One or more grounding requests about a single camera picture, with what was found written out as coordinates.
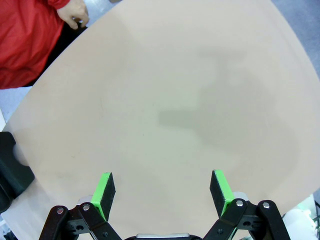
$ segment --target table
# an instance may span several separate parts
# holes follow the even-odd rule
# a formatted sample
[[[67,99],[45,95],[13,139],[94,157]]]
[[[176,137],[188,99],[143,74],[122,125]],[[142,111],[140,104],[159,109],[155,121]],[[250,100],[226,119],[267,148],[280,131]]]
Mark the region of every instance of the table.
[[[113,172],[109,221],[203,236],[211,171],[282,213],[318,187],[320,84],[269,1],[123,1],[49,67],[5,127],[36,181],[3,214],[20,240]]]

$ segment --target human hand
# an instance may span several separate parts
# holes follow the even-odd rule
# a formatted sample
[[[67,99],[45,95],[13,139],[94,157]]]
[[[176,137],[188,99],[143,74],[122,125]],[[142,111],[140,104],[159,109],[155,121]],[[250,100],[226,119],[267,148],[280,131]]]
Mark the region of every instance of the human hand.
[[[77,22],[82,21],[82,28],[89,22],[88,10],[84,0],[70,0],[67,5],[57,9],[56,12],[74,30],[78,29]]]

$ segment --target screw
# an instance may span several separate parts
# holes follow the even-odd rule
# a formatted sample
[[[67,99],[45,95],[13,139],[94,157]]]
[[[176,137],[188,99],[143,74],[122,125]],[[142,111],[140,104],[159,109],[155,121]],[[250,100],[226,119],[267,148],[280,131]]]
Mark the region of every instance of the screw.
[[[64,209],[63,209],[62,207],[59,207],[59,208],[56,210],[56,212],[57,212],[58,214],[62,214],[62,213],[64,212]]]
[[[241,200],[236,201],[235,204],[236,204],[238,207],[242,207],[242,206],[244,205],[244,203],[243,203]]]
[[[89,204],[83,205],[83,210],[88,211],[89,208],[90,208],[90,205],[89,205]]]
[[[270,205],[269,205],[269,203],[267,203],[267,202],[264,202],[264,203],[262,204],[262,206],[263,206],[265,209],[270,208]]]

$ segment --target round table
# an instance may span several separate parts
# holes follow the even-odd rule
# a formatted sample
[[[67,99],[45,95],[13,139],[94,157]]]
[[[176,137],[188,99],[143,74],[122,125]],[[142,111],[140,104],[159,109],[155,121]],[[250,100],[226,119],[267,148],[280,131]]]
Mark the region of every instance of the round table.
[[[36,180],[3,217],[18,239],[38,239],[52,206],[73,208],[112,172],[109,222],[123,239],[204,236],[217,220],[213,169],[284,213],[319,187],[319,93],[270,1],[125,0],[5,127]]]

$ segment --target person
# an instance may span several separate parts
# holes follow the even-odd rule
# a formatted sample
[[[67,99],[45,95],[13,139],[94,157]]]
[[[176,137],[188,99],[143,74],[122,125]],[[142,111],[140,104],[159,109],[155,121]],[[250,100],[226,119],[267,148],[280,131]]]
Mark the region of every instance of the person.
[[[2,0],[0,16],[0,89],[33,85],[89,22],[83,0]]]

